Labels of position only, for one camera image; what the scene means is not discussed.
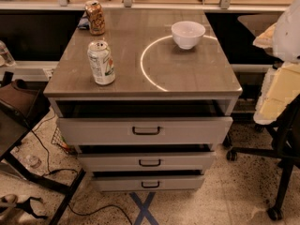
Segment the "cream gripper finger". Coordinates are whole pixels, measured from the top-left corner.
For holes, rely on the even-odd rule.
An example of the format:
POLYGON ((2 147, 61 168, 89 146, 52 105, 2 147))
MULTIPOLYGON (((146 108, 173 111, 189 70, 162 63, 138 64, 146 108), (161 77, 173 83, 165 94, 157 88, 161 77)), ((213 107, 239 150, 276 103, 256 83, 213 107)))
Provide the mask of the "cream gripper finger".
POLYGON ((273 47, 273 35, 276 28, 276 23, 270 25, 264 32, 258 35, 254 41, 253 45, 262 49, 268 49, 273 47))
POLYGON ((268 125, 300 94, 300 64, 284 62, 278 69, 269 68, 261 93, 253 119, 257 124, 268 125))

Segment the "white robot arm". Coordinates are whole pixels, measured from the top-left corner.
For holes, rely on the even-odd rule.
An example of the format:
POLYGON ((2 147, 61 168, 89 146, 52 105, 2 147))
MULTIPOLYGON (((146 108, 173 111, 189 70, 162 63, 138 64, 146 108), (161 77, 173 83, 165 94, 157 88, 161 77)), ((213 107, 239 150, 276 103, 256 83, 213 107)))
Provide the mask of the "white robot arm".
POLYGON ((277 22, 254 39, 260 48, 271 48, 283 64, 269 68, 264 75, 254 121, 274 122, 300 94, 300 0, 294 0, 277 22))

